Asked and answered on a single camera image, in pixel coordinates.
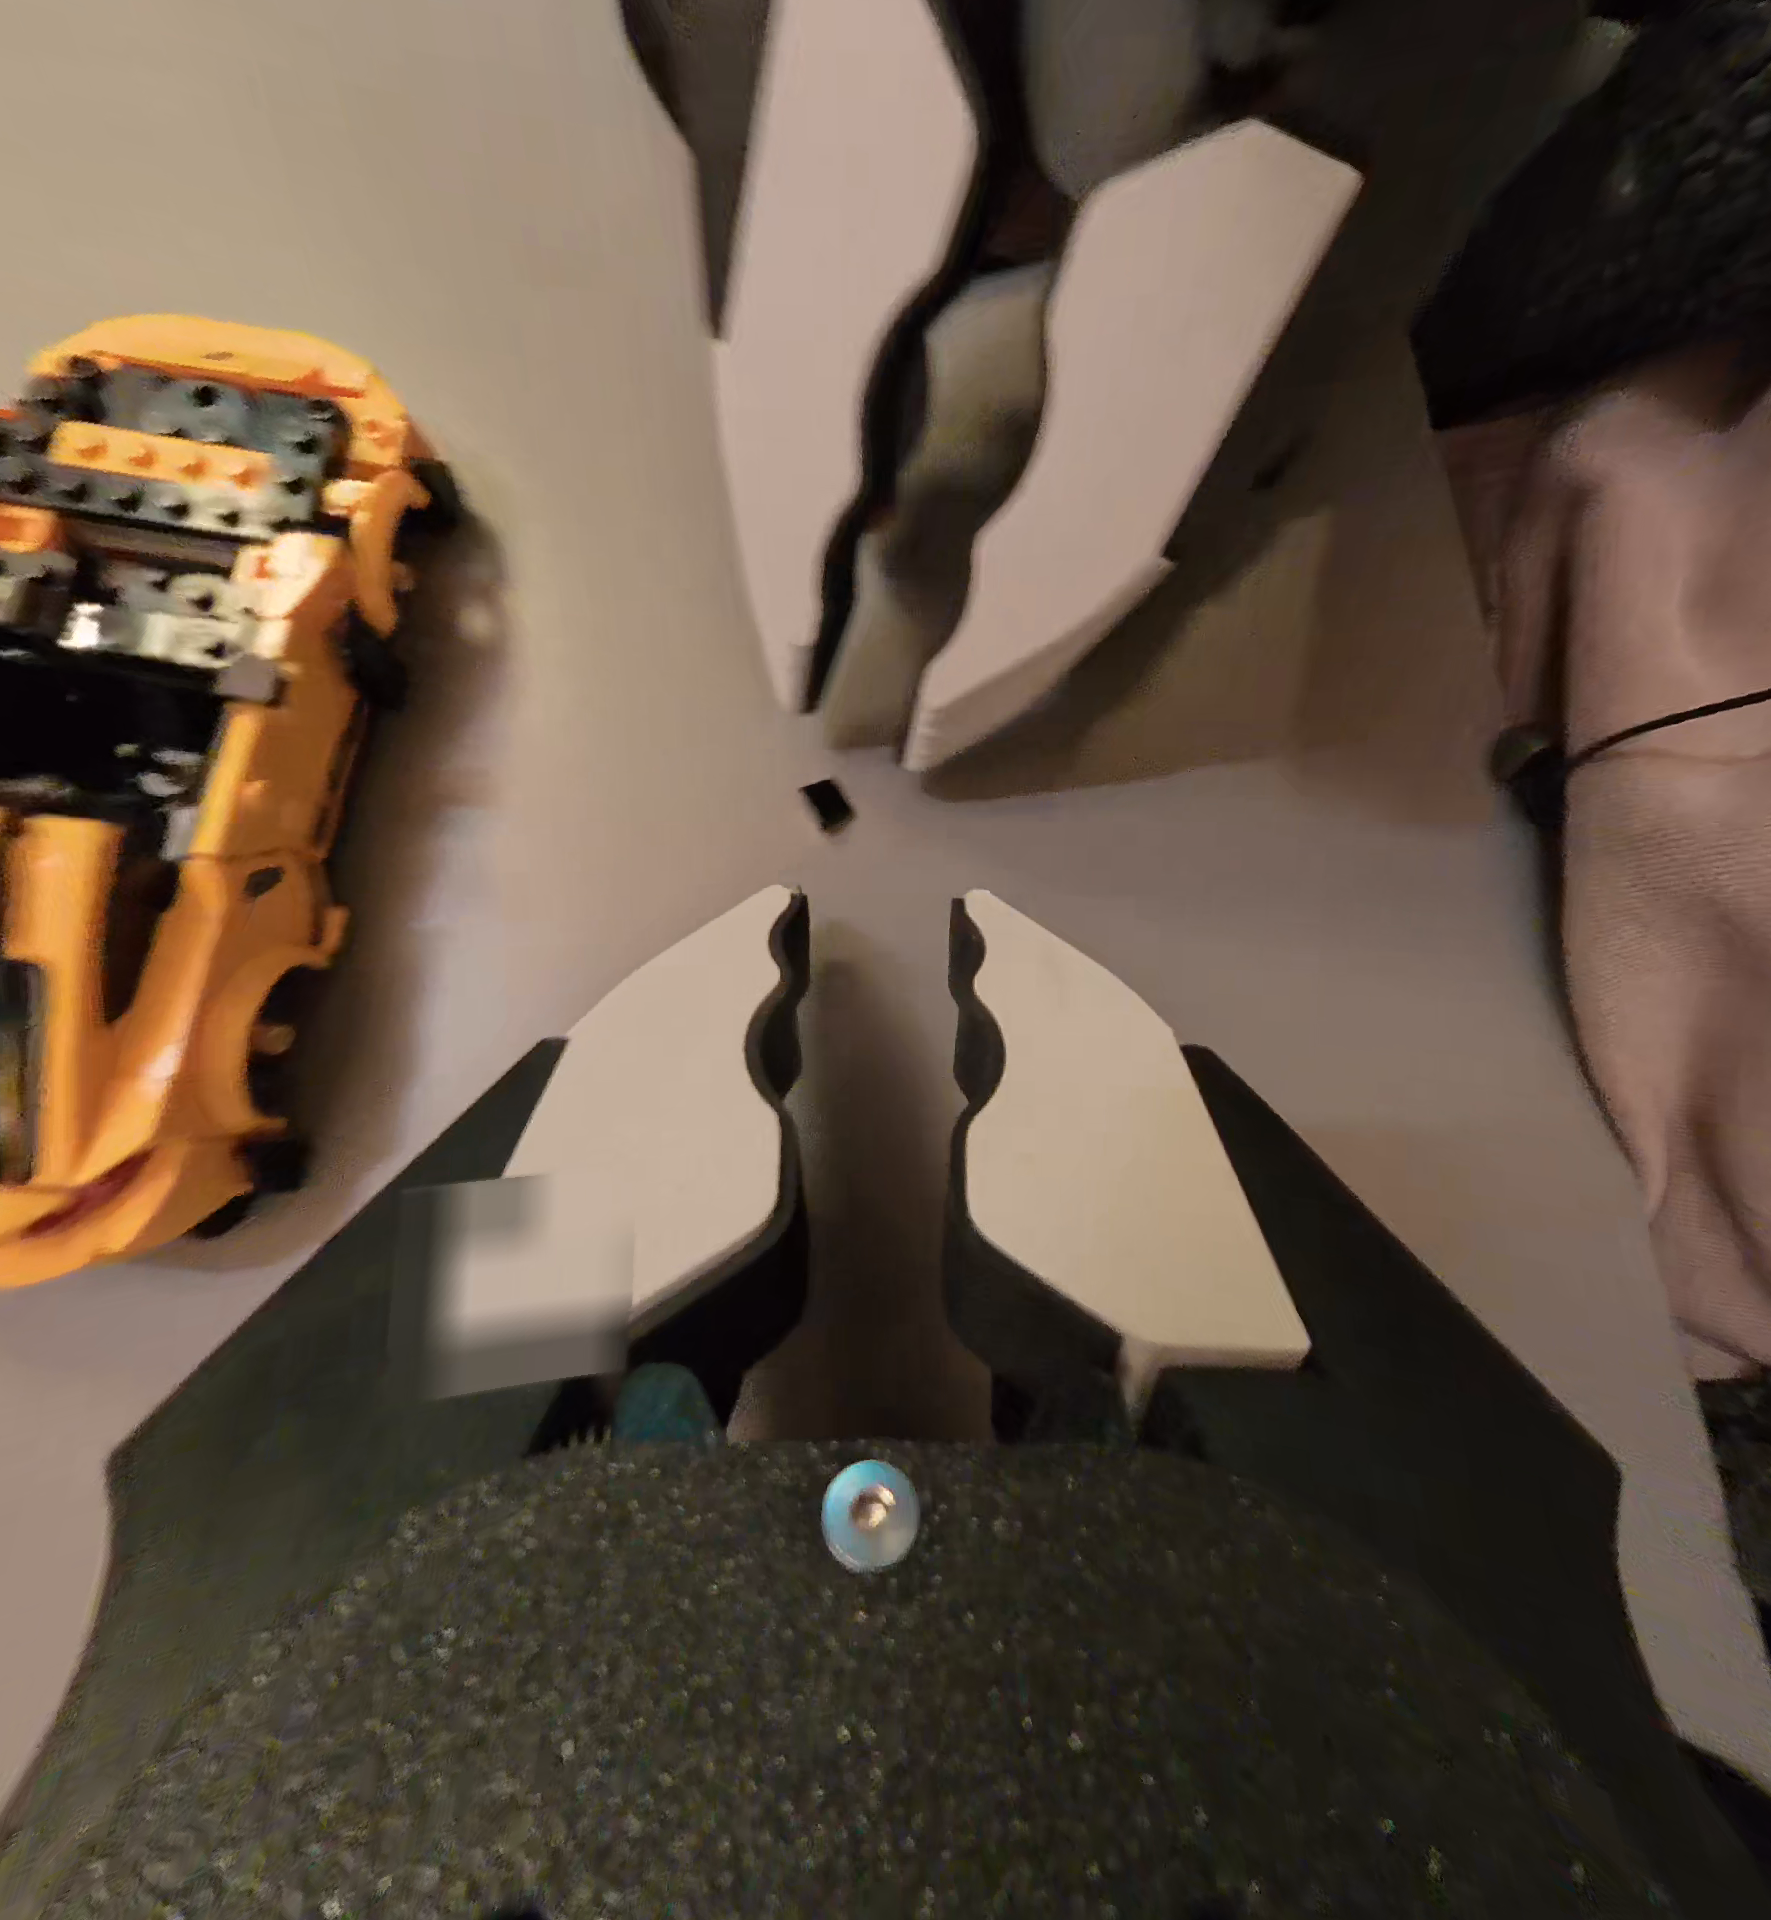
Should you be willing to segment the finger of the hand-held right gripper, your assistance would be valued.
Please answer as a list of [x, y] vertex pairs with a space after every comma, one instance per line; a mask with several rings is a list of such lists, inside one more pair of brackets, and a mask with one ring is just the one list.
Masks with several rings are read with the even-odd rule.
[[909, 720], [881, 553], [925, 335], [985, 228], [1011, 4], [771, 4], [712, 327], [738, 577], [785, 713]]
[[1031, 454], [972, 540], [904, 774], [1034, 711], [1163, 580], [1170, 539], [1359, 189], [1341, 158], [1245, 118], [1078, 207], [1040, 319]]

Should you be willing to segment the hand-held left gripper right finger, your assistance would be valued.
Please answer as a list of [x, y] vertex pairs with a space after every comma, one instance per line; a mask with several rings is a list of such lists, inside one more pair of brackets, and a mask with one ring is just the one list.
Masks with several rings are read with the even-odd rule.
[[1295, 1372], [1306, 1320], [1170, 1023], [982, 889], [949, 909], [949, 996], [943, 1287], [969, 1354], [1014, 1387]]

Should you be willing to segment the orange lego car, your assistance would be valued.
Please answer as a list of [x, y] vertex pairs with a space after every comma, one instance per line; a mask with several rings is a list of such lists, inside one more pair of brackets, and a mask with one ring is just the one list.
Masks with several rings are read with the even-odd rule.
[[305, 1181], [278, 1080], [457, 514], [393, 386], [312, 335], [117, 316], [0, 406], [0, 1290]]

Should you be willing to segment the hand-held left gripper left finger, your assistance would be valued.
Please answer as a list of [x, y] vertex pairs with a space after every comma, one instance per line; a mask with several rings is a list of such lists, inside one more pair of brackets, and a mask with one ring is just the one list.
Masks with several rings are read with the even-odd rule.
[[716, 1299], [788, 1227], [808, 902], [772, 882], [562, 1037], [506, 1164], [503, 1346], [603, 1356]]

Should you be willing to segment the person's dark fleece jacket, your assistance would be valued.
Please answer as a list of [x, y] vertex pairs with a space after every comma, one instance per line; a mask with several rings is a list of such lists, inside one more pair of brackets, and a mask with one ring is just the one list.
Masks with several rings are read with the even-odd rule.
[[1456, 429], [1771, 325], [1771, 4], [1596, 4], [1626, 41], [1477, 214], [1418, 323]]

